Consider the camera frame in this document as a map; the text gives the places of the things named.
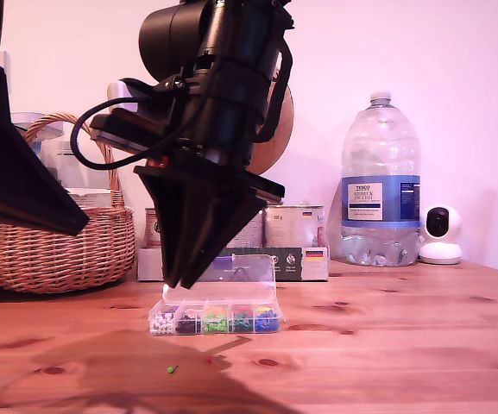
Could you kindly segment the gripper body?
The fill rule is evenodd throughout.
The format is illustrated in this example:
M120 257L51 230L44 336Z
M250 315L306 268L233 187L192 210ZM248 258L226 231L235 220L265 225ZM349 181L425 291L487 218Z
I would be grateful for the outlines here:
M91 120L93 138L131 154L148 152L149 158L161 157L175 147L187 147L207 158L217 156L216 164L231 166L244 172L249 184L273 200L285 195L285 187L260 176L256 165L267 169L274 161L253 154L254 146L264 148L274 139L281 118L280 103L271 104L264 123L253 123L249 114L221 103L207 104L190 128L164 119L142 116L124 108L115 108L107 115Z

